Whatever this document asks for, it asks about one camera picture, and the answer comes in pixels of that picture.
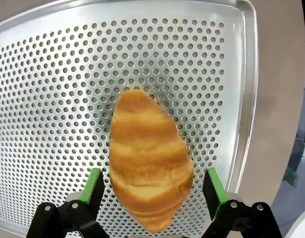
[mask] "perforated surface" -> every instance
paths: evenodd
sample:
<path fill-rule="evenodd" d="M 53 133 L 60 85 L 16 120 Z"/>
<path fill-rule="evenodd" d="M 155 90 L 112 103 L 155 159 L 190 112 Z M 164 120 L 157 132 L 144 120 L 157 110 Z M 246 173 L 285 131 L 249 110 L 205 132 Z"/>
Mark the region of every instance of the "perforated surface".
<path fill-rule="evenodd" d="M 134 11 L 132 3 L 121 5 L 130 15 Z M 78 17 L 52 30 L 42 27 L 33 34 L 32 29 L 0 42 L 2 220 L 29 226 L 39 203 L 62 204 L 69 193 L 83 188 L 91 168 L 101 167 L 105 193 L 100 224 L 112 237 L 148 235 L 117 202 L 108 177 L 115 102 L 124 91 L 139 89 L 173 117 L 195 162 L 191 194 L 162 234 L 198 237 L 208 226 L 203 173 L 216 167 L 228 182 L 242 80 L 242 58 L 235 59 L 242 39 L 233 32 L 242 25 L 195 11 L 173 17 L 166 14 L 167 6 L 164 15 L 115 12 L 114 18 L 95 14 L 96 8 L 112 11 L 113 4 L 81 7 L 89 11 L 83 21 Z M 59 16 L 43 21 L 56 22 Z M 241 22 L 234 8 L 229 16 Z"/>

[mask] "croissant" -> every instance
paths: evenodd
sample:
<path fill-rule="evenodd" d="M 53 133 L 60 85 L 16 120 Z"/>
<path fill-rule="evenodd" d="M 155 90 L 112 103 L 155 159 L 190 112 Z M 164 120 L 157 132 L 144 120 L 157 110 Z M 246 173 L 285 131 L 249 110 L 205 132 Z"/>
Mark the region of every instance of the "croissant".
<path fill-rule="evenodd" d="M 110 138 L 109 176 L 118 201 L 146 230 L 165 230 L 194 176 L 174 121 L 144 92 L 131 90 L 117 101 Z"/>

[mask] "beige table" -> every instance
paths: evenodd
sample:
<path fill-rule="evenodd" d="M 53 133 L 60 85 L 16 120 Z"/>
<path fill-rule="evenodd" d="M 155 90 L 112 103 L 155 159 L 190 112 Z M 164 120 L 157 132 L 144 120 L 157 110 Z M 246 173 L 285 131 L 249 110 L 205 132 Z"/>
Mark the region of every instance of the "beige table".
<path fill-rule="evenodd" d="M 0 21 L 51 0 L 0 0 Z M 292 150 L 305 79 L 300 0 L 252 0 L 258 18 L 259 88 L 253 135 L 239 194 L 271 203 Z M 0 231 L 0 238 L 16 237 Z"/>

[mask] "perforated metal tray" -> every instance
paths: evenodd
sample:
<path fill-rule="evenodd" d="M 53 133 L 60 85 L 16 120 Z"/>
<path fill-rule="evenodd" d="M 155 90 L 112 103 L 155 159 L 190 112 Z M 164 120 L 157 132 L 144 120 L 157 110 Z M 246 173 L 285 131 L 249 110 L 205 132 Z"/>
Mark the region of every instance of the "perforated metal tray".
<path fill-rule="evenodd" d="M 100 224 L 111 237 L 150 235 L 108 177 L 115 102 L 140 89 L 173 117 L 195 162 L 189 198 L 156 236 L 200 237 L 210 221 L 204 170 L 237 191 L 256 87 L 246 0 L 58 1 L 1 23 L 0 227 L 25 236 L 38 204 L 60 205 L 101 167 Z"/>

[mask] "silver screw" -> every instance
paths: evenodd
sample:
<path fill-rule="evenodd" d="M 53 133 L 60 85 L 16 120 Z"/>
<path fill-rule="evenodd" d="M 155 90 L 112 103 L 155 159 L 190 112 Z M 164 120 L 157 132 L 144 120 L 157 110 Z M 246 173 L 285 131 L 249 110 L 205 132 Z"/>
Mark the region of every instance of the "silver screw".
<path fill-rule="evenodd" d="M 262 211 L 262 210 L 263 210 L 263 206 L 262 206 L 261 204 L 259 204 L 259 205 L 257 206 L 257 209 L 258 209 L 259 211 Z"/>
<path fill-rule="evenodd" d="M 71 207 L 74 208 L 74 209 L 77 208 L 78 206 L 79 206 L 78 203 L 72 203 L 72 205 L 71 205 Z"/>
<path fill-rule="evenodd" d="M 231 202 L 231 207 L 232 208 L 237 208 L 237 203 L 236 202 Z"/>

